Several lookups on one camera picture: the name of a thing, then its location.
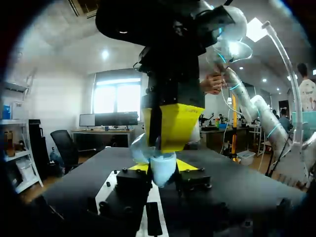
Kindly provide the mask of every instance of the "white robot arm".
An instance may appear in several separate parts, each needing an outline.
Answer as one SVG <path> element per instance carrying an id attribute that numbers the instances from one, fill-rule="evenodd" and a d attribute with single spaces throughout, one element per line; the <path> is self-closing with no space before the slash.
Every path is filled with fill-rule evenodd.
<path id="1" fill-rule="evenodd" d="M 217 44 L 208 50 L 207 60 L 212 68 L 217 67 L 224 76 L 229 90 L 238 98 L 245 119 L 248 122 L 252 122 L 256 118 L 260 118 L 262 129 L 273 146 L 275 156 L 277 159 L 280 158 L 279 161 L 275 162 L 272 166 L 274 167 L 274 165 L 277 164 L 275 171 L 278 174 L 286 176 L 288 184 L 294 184 L 296 181 L 306 183 L 308 181 L 309 171 L 316 161 L 316 133 L 314 133 L 308 141 L 303 143 L 301 99 L 291 62 L 270 23 L 265 23 L 263 29 L 267 30 L 268 35 L 278 48 L 289 75 L 291 76 L 297 114 L 293 141 L 289 139 L 287 132 L 271 112 L 265 100 L 260 95 L 256 95 L 250 99 L 242 81 L 229 67 L 230 63 L 251 57 L 252 50 L 249 46 L 240 41 L 231 41 L 222 37 Z M 236 47 L 239 50 L 239 55 L 234 55 L 234 48 Z"/>

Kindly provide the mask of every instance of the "black metal block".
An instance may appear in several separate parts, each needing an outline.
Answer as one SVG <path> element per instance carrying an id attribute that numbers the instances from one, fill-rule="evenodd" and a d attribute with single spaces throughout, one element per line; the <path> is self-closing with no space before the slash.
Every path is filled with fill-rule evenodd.
<path id="1" fill-rule="evenodd" d="M 184 190 L 211 188 L 211 177 L 205 173 L 203 168 L 180 172 L 180 182 Z"/>
<path id="2" fill-rule="evenodd" d="M 148 235 L 161 236 L 162 229 L 159 220 L 159 211 L 157 202 L 148 202 L 146 204 L 146 213 L 148 219 Z"/>
<path id="3" fill-rule="evenodd" d="M 147 186 L 149 179 L 143 170 L 125 170 L 117 175 L 117 188 L 140 189 Z"/>

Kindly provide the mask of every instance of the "wooden floor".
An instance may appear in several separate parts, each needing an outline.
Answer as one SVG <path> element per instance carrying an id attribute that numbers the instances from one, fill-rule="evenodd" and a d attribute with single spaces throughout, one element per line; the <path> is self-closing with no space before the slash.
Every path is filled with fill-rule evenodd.
<path id="1" fill-rule="evenodd" d="M 80 157 L 79 163 L 84 163 L 89 158 L 90 157 Z M 34 198 L 41 195 L 46 189 L 48 189 L 52 184 L 54 184 L 60 179 L 61 177 L 50 176 L 43 181 L 44 187 L 41 187 L 39 183 L 36 183 L 29 187 L 27 190 L 23 191 L 20 194 L 20 197 L 25 203 L 31 202 Z"/>
<path id="2" fill-rule="evenodd" d="M 88 159 L 89 159 L 89 157 L 81 157 L 81 158 L 79 158 L 79 163 L 83 163 L 83 162 L 87 161 Z M 262 174 L 266 173 L 267 168 L 268 168 L 268 164 L 269 164 L 269 160 L 270 160 L 270 154 L 264 154 L 262 164 L 261 164 L 261 167 L 259 170 L 260 173 L 262 173 Z M 257 157 L 255 155 L 253 163 L 249 166 L 249 168 L 254 169 L 254 170 L 258 170 L 260 161 L 261 161 L 261 156 Z M 272 178 L 277 180 L 279 178 L 279 175 L 274 173 Z M 39 185 L 39 183 L 36 183 L 33 186 L 31 186 L 30 188 L 28 188 L 27 190 L 25 190 L 24 192 L 22 192 L 20 194 L 20 197 L 22 198 L 22 200 L 24 202 L 28 203 L 28 202 L 32 201 L 34 198 L 36 198 L 38 195 L 42 194 L 46 189 L 48 189 L 52 184 L 57 182 L 59 179 L 61 179 L 61 178 L 48 177 L 43 182 L 44 187 L 41 187 Z"/>

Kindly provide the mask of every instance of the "black office chair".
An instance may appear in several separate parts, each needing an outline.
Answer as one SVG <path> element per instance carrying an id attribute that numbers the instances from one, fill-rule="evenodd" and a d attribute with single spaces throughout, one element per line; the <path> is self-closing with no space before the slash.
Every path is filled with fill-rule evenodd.
<path id="1" fill-rule="evenodd" d="M 52 132 L 50 135 L 53 138 L 60 156 L 64 161 L 65 174 L 81 165 L 81 163 L 78 164 L 79 151 L 67 130 L 57 130 Z"/>

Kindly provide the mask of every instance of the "clear plastic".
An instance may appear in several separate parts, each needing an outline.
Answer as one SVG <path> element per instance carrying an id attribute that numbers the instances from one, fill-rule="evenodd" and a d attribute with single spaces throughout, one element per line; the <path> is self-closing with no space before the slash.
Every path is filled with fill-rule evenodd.
<path id="1" fill-rule="evenodd" d="M 292 90 L 293 90 L 293 95 L 294 95 L 294 101 L 295 101 L 295 111 L 297 115 L 297 120 L 296 120 L 296 129 L 294 132 L 294 142 L 300 143 L 302 141 L 302 135 L 303 135 L 303 112 L 302 112 L 302 103 L 301 103 L 301 96 L 299 92 L 299 86 L 297 79 L 295 77 L 295 73 L 293 71 L 292 63 L 290 61 L 290 58 L 288 57 L 281 41 L 277 37 L 277 33 L 271 26 L 270 22 L 267 21 L 263 24 L 262 29 L 266 29 L 268 36 L 270 36 L 271 40 L 275 44 L 276 48 L 278 49 L 283 62 L 285 64 L 286 70 L 290 76 L 291 79 L 291 85 L 292 85 Z"/>

